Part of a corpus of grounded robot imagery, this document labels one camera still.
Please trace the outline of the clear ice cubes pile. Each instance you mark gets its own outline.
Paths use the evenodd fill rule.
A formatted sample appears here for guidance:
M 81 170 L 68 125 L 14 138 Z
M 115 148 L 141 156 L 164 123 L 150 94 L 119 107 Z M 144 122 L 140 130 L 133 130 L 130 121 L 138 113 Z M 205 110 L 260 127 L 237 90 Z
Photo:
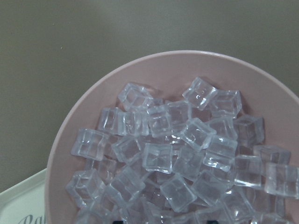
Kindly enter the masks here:
M 239 91 L 196 78 L 180 101 L 127 84 L 120 107 L 78 131 L 85 160 L 66 185 L 76 224 L 288 224 L 299 197 L 290 151 L 264 144 L 264 120 Z

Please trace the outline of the pink bowl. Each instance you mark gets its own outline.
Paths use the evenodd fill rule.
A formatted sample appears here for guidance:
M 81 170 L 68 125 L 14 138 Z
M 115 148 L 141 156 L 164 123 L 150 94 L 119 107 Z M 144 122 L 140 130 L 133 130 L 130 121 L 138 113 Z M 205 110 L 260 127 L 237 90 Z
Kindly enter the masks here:
M 217 53 L 179 50 L 157 53 L 129 62 L 96 82 L 73 106 L 53 143 L 45 184 L 49 224 L 71 224 L 77 207 L 65 191 L 72 174 L 85 160 L 71 155 L 79 128 L 96 128 L 100 111 L 115 106 L 128 82 L 144 85 L 156 97 L 178 100 L 191 82 L 201 77 L 219 89 L 239 90 L 244 111 L 263 116 L 265 142 L 291 151 L 299 164 L 299 99 L 265 71 L 242 60 Z

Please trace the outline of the beige tray with cartoon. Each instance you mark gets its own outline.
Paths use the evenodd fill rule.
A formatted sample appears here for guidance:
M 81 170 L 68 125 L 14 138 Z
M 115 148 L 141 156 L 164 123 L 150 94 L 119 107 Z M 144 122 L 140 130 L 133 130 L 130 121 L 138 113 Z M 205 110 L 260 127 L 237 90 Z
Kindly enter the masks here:
M 47 223 L 44 203 L 44 169 L 0 194 L 2 224 Z

